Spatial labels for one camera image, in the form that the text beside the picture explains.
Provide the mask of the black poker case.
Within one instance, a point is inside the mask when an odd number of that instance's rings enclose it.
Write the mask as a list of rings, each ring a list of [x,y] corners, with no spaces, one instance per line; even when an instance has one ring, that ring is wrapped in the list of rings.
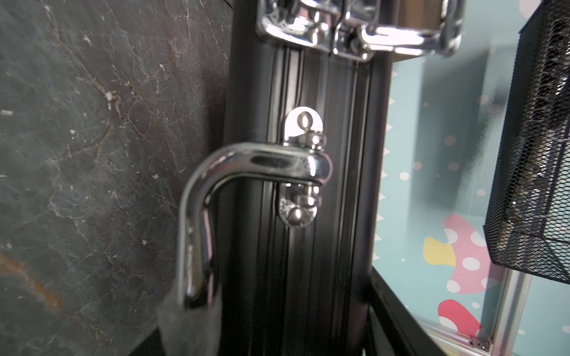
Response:
[[[178,209],[135,355],[440,355],[373,268],[390,72],[451,56],[463,1],[234,1],[224,144]]]

